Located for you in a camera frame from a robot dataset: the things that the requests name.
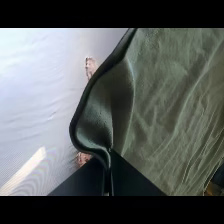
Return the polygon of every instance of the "white fabric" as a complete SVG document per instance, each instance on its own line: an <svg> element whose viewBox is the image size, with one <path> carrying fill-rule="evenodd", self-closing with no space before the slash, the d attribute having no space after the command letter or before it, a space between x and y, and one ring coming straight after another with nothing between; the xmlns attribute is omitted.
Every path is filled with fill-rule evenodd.
<svg viewBox="0 0 224 224"><path fill-rule="evenodd" d="M0 195L47 195L74 171L68 127L127 29L0 29Z"/></svg>

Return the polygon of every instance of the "white sheet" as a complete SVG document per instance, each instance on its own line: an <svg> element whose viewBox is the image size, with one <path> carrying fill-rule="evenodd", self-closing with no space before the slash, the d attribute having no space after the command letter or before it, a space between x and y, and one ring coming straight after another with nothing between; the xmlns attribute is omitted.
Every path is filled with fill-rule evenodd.
<svg viewBox="0 0 224 224"><path fill-rule="evenodd" d="M68 127L127 29L0 29L0 195L47 195L74 171Z"/></svg>

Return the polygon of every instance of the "olive green cloth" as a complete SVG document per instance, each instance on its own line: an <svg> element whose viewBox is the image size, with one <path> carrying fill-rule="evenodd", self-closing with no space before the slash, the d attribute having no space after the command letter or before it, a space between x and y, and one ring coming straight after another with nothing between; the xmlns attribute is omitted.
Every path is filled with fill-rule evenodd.
<svg viewBox="0 0 224 224"><path fill-rule="evenodd" d="M202 195L224 156L224 29L129 29L75 115L167 195Z"/></svg>

